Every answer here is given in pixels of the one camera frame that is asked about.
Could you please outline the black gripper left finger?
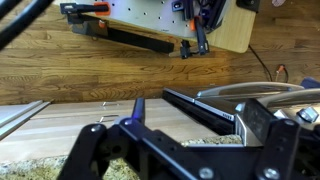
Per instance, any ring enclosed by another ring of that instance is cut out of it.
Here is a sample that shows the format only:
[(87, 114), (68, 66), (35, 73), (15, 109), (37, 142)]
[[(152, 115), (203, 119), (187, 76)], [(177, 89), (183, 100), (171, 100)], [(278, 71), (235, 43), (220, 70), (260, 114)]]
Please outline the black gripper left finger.
[(137, 98), (135, 100), (131, 117), (142, 124), (145, 123), (145, 99), (144, 98)]

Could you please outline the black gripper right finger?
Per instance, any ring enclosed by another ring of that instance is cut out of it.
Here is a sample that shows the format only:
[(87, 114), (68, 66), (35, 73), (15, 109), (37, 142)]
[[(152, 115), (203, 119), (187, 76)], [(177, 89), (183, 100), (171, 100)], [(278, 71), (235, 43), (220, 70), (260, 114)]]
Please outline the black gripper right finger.
[(243, 110), (243, 121), (257, 138), (267, 138), (271, 124), (277, 118), (258, 100), (248, 99)]

